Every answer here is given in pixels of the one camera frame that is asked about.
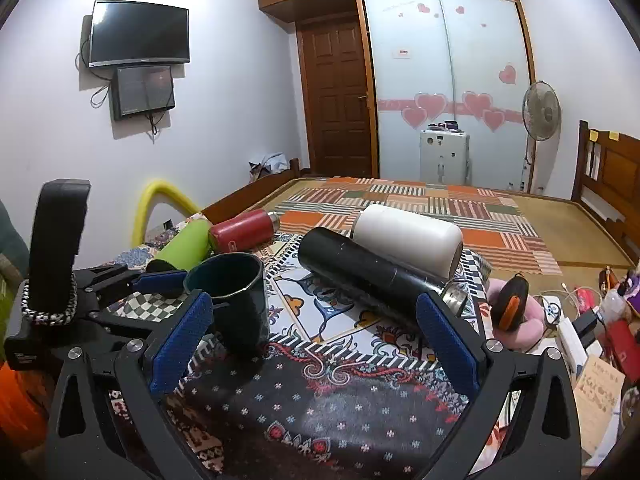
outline blue gripper pad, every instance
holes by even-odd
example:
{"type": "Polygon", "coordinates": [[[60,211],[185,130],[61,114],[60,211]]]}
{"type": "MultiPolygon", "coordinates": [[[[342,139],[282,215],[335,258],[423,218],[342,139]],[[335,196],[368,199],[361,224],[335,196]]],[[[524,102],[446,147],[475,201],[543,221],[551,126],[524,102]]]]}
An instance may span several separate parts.
{"type": "Polygon", "coordinates": [[[157,292],[173,292],[183,289],[183,282],[187,276],[186,270],[166,270],[165,272],[144,272],[132,283],[133,290],[140,294],[157,292]]]}
{"type": "Polygon", "coordinates": [[[156,353],[149,384],[152,396],[157,397],[174,390],[212,319],[211,297],[206,292],[201,292],[156,353]]]}
{"type": "Polygon", "coordinates": [[[418,296],[415,316],[453,389],[469,400],[475,399],[480,391],[476,360],[428,294],[418,296]]]}

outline metal screw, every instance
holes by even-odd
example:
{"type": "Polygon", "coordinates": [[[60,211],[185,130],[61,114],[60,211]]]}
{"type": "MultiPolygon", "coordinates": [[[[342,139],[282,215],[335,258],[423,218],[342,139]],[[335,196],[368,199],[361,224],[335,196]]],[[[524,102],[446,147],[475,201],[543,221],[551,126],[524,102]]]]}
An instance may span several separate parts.
{"type": "Polygon", "coordinates": [[[549,347],[546,349],[546,354],[551,357],[554,361],[558,361],[559,358],[562,357],[562,354],[557,348],[549,347]]]}
{"type": "Polygon", "coordinates": [[[82,349],[79,346],[74,346],[69,350],[69,359],[78,359],[82,355],[82,349]]]}
{"type": "Polygon", "coordinates": [[[502,352],[502,343],[497,339],[487,340],[486,347],[489,350],[489,352],[495,352],[495,353],[502,352]]]}
{"type": "Polygon", "coordinates": [[[144,343],[142,339],[132,339],[127,343],[127,350],[129,352],[137,352],[143,347],[144,343]]]}

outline white mini fridge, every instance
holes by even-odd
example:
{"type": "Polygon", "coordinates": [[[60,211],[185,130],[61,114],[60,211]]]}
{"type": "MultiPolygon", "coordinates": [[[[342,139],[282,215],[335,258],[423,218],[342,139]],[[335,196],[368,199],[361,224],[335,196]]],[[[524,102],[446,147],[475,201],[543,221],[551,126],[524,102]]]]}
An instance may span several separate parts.
{"type": "Polygon", "coordinates": [[[423,130],[420,133],[420,181],[464,186],[468,175],[469,134],[423,130]]]}

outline white thermos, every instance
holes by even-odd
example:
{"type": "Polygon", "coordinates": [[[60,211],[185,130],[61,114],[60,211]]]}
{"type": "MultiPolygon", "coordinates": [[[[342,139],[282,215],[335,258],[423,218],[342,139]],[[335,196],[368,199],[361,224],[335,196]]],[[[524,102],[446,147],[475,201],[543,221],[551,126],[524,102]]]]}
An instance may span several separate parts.
{"type": "Polygon", "coordinates": [[[378,204],[360,213],[351,238],[373,253],[446,280],[453,278],[463,247],[457,225],[378,204]]]}

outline wall-mounted tv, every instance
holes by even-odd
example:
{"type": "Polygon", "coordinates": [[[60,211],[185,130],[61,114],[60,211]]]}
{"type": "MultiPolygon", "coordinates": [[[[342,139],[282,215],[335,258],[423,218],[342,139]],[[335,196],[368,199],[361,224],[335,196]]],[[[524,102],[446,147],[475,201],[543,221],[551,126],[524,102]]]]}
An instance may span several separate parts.
{"type": "Polygon", "coordinates": [[[189,10],[143,2],[94,3],[89,67],[188,63],[189,10]]]}

